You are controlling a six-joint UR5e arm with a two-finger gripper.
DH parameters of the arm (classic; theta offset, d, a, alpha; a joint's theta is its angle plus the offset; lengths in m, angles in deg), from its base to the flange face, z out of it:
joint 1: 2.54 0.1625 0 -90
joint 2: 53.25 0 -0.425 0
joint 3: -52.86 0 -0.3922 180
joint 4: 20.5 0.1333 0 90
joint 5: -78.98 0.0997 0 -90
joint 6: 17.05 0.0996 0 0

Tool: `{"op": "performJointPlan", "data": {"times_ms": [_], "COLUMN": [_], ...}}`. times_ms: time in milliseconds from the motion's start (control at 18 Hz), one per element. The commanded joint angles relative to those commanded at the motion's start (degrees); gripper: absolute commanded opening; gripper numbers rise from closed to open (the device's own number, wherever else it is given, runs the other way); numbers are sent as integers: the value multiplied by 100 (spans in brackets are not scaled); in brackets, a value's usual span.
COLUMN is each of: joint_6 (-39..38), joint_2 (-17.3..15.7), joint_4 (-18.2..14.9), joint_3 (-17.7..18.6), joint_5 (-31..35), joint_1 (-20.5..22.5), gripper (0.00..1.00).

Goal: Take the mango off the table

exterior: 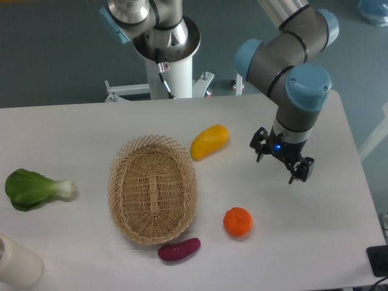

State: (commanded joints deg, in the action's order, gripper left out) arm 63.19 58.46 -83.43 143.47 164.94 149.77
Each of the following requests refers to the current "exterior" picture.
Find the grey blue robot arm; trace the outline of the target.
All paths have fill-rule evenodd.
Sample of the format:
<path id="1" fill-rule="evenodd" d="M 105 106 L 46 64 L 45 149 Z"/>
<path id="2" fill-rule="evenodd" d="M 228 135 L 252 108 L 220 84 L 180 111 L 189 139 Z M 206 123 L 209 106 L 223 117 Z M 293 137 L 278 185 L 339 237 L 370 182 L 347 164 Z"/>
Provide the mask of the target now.
<path id="1" fill-rule="evenodd" d="M 338 21 L 308 1 L 261 5 L 279 35 L 268 43 L 247 40 L 236 51 L 233 65 L 278 109 L 271 130 L 260 128 L 250 146 L 258 159 L 272 155 L 281 161 L 292 181 L 306 181 L 315 161 L 301 152 L 332 86 L 329 74 L 309 60 L 336 40 Z M 194 96 L 192 58 L 201 36 L 184 16 L 181 1 L 109 1 L 99 14 L 119 42 L 133 42 L 144 58 L 152 98 Z"/>

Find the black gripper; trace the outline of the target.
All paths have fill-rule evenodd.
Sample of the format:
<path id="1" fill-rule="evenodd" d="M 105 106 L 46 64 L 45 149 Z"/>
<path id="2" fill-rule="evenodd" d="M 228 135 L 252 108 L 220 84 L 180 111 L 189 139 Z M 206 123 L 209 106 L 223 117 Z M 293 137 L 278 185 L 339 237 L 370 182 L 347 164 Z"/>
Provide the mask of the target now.
<path id="1" fill-rule="evenodd" d="M 265 155 L 272 155 L 283 163 L 289 164 L 287 169 L 291 177 L 288 183 L 292 184 L 294 180 L 306 182 L 315 166 L 313 158 L 301 156 L 305 143 L 305 141 L 290 143 L 285 139 L 280 140 L 273 129 L 268 135 L 267 130 L 260 127 L 253 135 L 249 146 L 256 153 L 256 162 L 260 162 Z"/>

